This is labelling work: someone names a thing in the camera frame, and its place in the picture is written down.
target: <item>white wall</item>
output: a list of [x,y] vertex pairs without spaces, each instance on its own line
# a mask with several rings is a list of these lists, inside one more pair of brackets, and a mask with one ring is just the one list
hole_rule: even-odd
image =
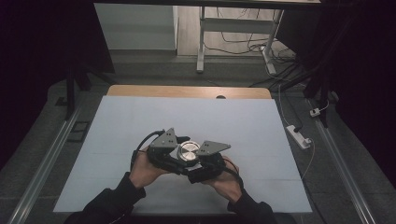
[[177,48],[176,7],[95,4],[95,8],[109,49]]

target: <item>wooden table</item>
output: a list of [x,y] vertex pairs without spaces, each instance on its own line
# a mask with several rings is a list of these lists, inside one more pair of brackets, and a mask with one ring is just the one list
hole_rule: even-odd
[[114,85],[109,88],[107,95],[183,98],[217,98],[218,96],[224,96],[231,99],[271,99],[271,94],[267,89],[234,87]]

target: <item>circular sensor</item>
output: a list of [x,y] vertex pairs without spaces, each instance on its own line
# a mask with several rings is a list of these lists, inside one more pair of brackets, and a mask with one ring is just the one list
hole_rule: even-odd
[[196,142],[187,141],[180,144],[177,156],[183,161],[195,161],[197,156],[195,152],[199,149],[200,145]]

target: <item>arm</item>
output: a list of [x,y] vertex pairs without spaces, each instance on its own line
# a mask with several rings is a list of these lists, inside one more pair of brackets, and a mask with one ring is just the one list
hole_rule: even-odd
[[136,202],[146,197],[144,187],[166,173],[149,163],[146,152],[139,152],[131,173],[125,173],[115,189],[104,189],[82,212],[72,214],[65,224],[111,223],[123,218],[131,213]]
[[[239,168],[233,165],[229,158],[225,156],[223,158],[229,169],[239,172]],[[211,186],[229,201],[229,211],[256,224],[276,224],[271,206],[263,202],[256,203],[244,189],[240,188],[233,175],[223,172],[214,179],[204,181],[203,184]]]

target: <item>black sleeve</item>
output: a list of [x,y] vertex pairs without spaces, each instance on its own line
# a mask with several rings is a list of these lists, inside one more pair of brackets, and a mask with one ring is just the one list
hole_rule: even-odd
[[254,224],[276,224],[271,206],[268,203],[256,203],[244,189],[242,197],[235,204],[228,203],[228,210]]
[[134,204],[146,197],[144,189],[136,189],[125,173],[115,189],[104,189],[82,212],[72,214],[64,224],[110,223],[129,214]]

